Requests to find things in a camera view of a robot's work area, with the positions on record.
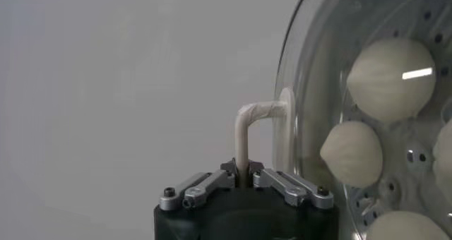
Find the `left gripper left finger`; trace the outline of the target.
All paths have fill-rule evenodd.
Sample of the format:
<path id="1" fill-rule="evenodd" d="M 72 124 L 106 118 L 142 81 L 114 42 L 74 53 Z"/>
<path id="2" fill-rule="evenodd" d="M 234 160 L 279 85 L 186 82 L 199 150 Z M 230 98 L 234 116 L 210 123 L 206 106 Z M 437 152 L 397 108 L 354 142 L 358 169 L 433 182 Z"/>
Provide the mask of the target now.
<path id="1" fill-rule="evenodd" d="M 222 163 L 215 172 L 199 172 L 176 186 L 170 186 L 160 195 L 161 210 L 194 209 L 204 206 L 208 197 L 218 189 L 235 188 L 237 166 L 235 159 Z"/>

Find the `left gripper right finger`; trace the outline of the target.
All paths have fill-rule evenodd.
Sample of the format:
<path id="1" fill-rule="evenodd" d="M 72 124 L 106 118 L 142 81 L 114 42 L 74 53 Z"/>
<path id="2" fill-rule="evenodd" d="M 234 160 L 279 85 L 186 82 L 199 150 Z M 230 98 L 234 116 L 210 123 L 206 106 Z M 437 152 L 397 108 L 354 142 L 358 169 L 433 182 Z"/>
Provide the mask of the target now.
<path id="1" fill-rule="evenodd" d="M 252 174 L 255 188 L 272 188 L 292 207 L 299 207 L 305 202 L 315 208 L 330 210 L 334 206 L 334 195 L 324 186 L 307 181 L 292 173 L 260 168 Z"/>

